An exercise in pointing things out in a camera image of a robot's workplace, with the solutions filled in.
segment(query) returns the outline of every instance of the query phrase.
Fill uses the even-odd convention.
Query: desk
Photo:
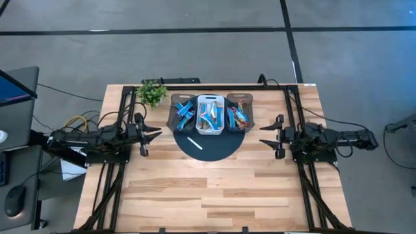
[[[15,217],[9,217],[4,212],[5,198],[8,191],[20,185],[40,167],[42,147],[31,146],[7,152],[10,161],[9,183],[0,187],[0,231],[30,224],[34,220],[35,205],[38,199],[38,175],[32,176],[23,184],[26,187],[25,207]]]
[[[28,89],[36,92],[38,67],[6,71]],[[0,143],[0,151],[26,146],[29,143],[32,127],[34,100],[0,108],[0,130],[5,131],[7,140]]]
[[[101,115],[118,111],[122,87],[107,87]],[[299,90],[302,105],[323,114],[316,86],[299,84]],[[289,125],[283,92],[169,91],[168,94],[227,96],[230,92],[249,92],[253,95],[255,126],[246,134],[240,148],[222,161],[197,161],[179,149],[166,126],[169,97],[155,110],[148,109],[145,123],[161,127],[163,134],[148,146],[149,157],[141,157],[138,146],[132,148],[130,163],[125,168],[117,232],[158,231],[163,227],[166,231],[185,232],[241,231],[243,226],[248,226],[250,231],[308,230],[298,169],[291,160],[291,152],[286,150],[285,159],[275,160],[271,148],[259,142],[260,138],[276,139],[276,131],[261,131],[259,128],[274,123],[278,114],[286,117],[284,127]],[[307,122],[325,124],[319,117],[308,112],[304,114]],[[116,115],[108,116],[103,125],[115,121]],[[350,226],[338,172],[324,162],[315,166],[322,198],[338,219]],[[91,215],[100,170],[100,164],[88,168],[74,228],[84,224]],[[311,203],[315,225],[319,226],[313,199]],[[104,227],[109,226],[109,213],[106,213]]]

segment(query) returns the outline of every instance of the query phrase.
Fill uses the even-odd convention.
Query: black circular mat
[[[194,127],[189,134],[174,133],[176,144],[190,157],[207,162],[226,159],[233,154],[244,140],[245,133],[232,133],[225,126],[220,135],[201,135]],[[188,137],[202,147],[196,147]]]

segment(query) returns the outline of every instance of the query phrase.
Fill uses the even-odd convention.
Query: black stand
[[[302,110],[302,104],[300,101],[299,96],[299,89],[297,85],[273,85],[268,86],[267,80],[265,76],[262,74],[260,75],[260,78],[258,80],[258,83],[261,85],[244,85],[244,86],[229,86],[229,85],[201,85],[201,86],[167,86],[168,90],[281,90],[285,94],[285,101],[287,105],[287,112],[289,114],[289,123],[291,127],[296,128],[295,121],[294,121],[294,114],[293,114],[293,108],[292,103],[290,99],[290,95],[294,96],[294,100],[296,102],[296,110],[299,115],[300,120],[300,127],[302,130],[305,129],[305,118],[304,113]],[[126,86],[123,88],[123,96],[122,96],[122,103],[121,107],[124,107],[126,95],[128,93],[131,93],[131,103],[135,101],[135,87]],[[133,116],[133,108],[130,108],[129,118],[128,120],[131,121],[131,117]],[[319,190],[319,184],[318,184],[318,177],[315,170],[314,162],[310,162],[308,164],[309,166],[309,172],[311,174],[311,180],[312,182],[307,178],[304,164],[301,161],[297,161],[298,166],[298,172],[299,172],[299,178],[300,183],[302,187],[302,196],[304,199],[304,205],[305,205],[305,212],[306,212],[306,218],[307,223],[309,227],[309,232],[311,233],[355,233],[355,234],[370,234],[370,233],[377,233],[377,232],[368,232],[368,231],[356,231],[353,228],[346,227],[344,224],[342,224],[338,218],[331,212],[330,208],[325,204],[324,200],[320,197],[320,190]],[[97,206],[97,208],[94,210],[92,216],[86,221],[86,223],[81,226],[79,229],[74,230],[74,232],[71,233],[115,233],[115,227],[116,227],[116,220],[117,220],[117,214],[118,214],[118,205],[120,202],[120,193],[121,193],[121,184],[123,181],[124,176],[124,164],[121,164],[119,167],[119,171],[117,173],[116,179],[114,180],[113,184],[111,186],[111,175],[112,175],[112,169],[114,165],[109,165],[109,171],[107,173],[107,179],[105,182],[105,189],[104,189],[104,195],[103,199],[100,202],[100,204]],[[112,210],[111,220],[110,220],[110,228],[109,229],[103,229],[103,220],[104,220],[104,213],[105,213],[105,207],[107,206],[108,202],[110,201],[112,195],[114,195],[114,207]],[[315,227],[315,223],[313,221],[313,215],[312,215],[312,208],[311,208],[311,201],[309,200],[309,194],[313,197],[313,199],[317,202],[318,206],[318,214],[319,214],[319,220],[320,220],[320,228]],[[326,219],[330,222],[330,224],[333,226],[333,229],[328,228],[326,224]],[[97,226],[97,230],[92,230],[95,222],[99,220],[99,225]],[[165,234],[166,230],[164,228],[161,228],[161,231],[159,233]],[[241,232],[236,233],[243,233],[243,234],[249,234],[249,233],[262,233],[262,232],[249,232],[247,227],[242,228]]]

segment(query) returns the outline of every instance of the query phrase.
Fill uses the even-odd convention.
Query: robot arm
[[[140,113],[135,114],[135,122],[128,123],[125,129],[118,128],[116,123],[89,133],[54,131],[49,137],[47,146],[51,150],[81,147],[81,151],[85,154],[117,154],[122,147],[140,143],[140,154],[148,156],[146,145],[162,133],[161,128],[146,126]]]
[[[302,162],[310,161],[336,161],[335,149],[342,146],[353,146],[362,150],[374,150],[378,143],[374,134],[368,129],[359,131],[336,131],[327,129],[317,123],[306,123],[303,131],[297,131],[294,127],[282,128],[283,115],[276,118],[276,123],[261,130],[278,130],[278,141],[260,140],[276,150],[276,158],[285,157],[283,143],[289,143],[290,149],[297,157],[300,155]]]

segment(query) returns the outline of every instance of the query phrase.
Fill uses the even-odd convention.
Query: computer mouse
[[[25,205],[26,188],[18,185],[11,188],[5,199],[5,213],[9,217],[18,215]]]

